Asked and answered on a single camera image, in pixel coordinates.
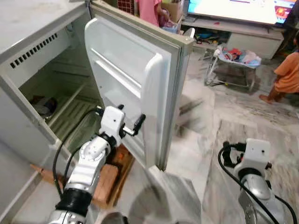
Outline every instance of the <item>refrigerator door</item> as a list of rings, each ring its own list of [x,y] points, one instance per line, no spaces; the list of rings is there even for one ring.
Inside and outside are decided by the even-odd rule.
[[[139,134],[122,142],[145,168],[165,170],[192,39],[103,1],[93,1],[90,10],[85,46],[104,104],[123,104],[130,128],[146,115]]]

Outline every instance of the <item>black cable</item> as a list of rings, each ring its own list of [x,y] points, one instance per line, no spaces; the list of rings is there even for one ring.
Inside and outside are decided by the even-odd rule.
[[[283,204],[286,205],[286,207],[290,210],[290,212],[291,212],[291,214],[292,214],[292,217],[293,217],[293,223],[294,223],[294,224],[298,224],[296,214],[295,214],[293,208],[289,205],[289,203],[286,202],[284,199],[278,197],[277,195],[275,195],[275,197],[276,197],[277,200],[281,201]]]
[[[269,210],[266,208],[266,206],[263,205],[263,203],[260,202],[260,200],[254,195],[251,193],[251,191],[246,188],[244,186],[244,184],[242,184],[234,175],[232,175],[225,167],[224,165],[222,164],[221,162],[221,154],[224,152],[225,148],[228,148],[228,147],[233,147],[233,145],[227,145],[225,147],[223,147],[220,152],[218,153],[218,162],[219,162],[219,165],[221,166],[221,168],[224,170],[224,172],[227,173],[227,175],[229,175],[237,184],[239,184],[241,186],[241,188],[243,188],[247,194],[249,194],[253,200],[255,200],[255,202],[261,206],[261,208],[267,213],[267,215],[272,219],[272,221],[275,223],[275,224],[279,224],[279,222],[276,220],[276,218],[269,212]]]
[[[79,126],[79,124],[82,122],[82,120],[89,114],[92,112],[98,112],[100,114],[100,116],[103,115],[103,110],[99,109],[99,108],[93,108],[88,110],[85,114],[83,114],[83,116],[80,118],[79,122],[67,133],[67,135],[65,136],[65,138],[63,139],[61,145],[59,146],[58,150],[56,151],[55,157],[54,157],[54,161],[53,161],[53,167],[52,167],[52,172],[53,172],[53,178],[54,178],[54,183],[55,186],[57,188],[57,191],[59,193],[60,198],[62,197],[62,192],[58,183],[58,177],[57,177],[57,173],[56,173],[56,163],[57,163],[57,159],[59,156],[59,153],[61,151],[62,146],[64,145],[65,141],[69,138],[69,136],[76,130],[76,128]]]
[[[68,161],[67,161],[67,164],[66,164],[66,167],[65,167],[65,170],[64,170],[64,180],[63,180],[64,182],[63,182],[63,185],[62,185],[62,186],[63,186],[63,189],[64,189],[65,186],[66,186],[66,177],[67,177],[67,173],[68,173],[69,168],[70,168],[71,160],[72,160],[72,158],[74,157],[74,155],[76,154],[76,152],[80,150],[81,147],[82,147],[82,146],[76,148],[75,151],[72,152],[71,156],[69,157],[69,159],[68,159]]]

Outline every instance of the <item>refrigerator vent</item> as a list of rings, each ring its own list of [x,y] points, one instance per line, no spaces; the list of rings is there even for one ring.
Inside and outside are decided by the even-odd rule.
[[[21,63],[23,63],[24,61],[26,61],[27,59],[29,59],[33,54],[35,54],[36,52],[40,51],[43,47],[45,47],[47,44],[49,44],[50,42],[52,42],[53,40],[55,40],[57,38],[58,38],[57,33],[54,33],[53,35],[49,36],[47,39],[45,39],[44,41],[40,42],[38,45],[36,45],[32,49],[30,49],[29,51],[27,51],[25,54],[23,54],[22,56],[16,58],[14,61],[12,61],[10,63],[10,66],[13,69],[16,68]]]

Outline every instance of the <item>pink clothing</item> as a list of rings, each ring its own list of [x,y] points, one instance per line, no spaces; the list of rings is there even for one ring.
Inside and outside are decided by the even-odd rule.
[[[159,26],[157,6],[162,0],[136,0],[139,2],[140,18]]]

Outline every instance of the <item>cardboard box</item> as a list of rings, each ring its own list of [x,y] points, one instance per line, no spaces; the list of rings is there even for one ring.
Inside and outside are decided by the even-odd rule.
[[[184,0],[179,1],[178,3],[161,3],[161,8],[168,10],[170,14],[170,20],[173,22],[178,22],[183,14]]]

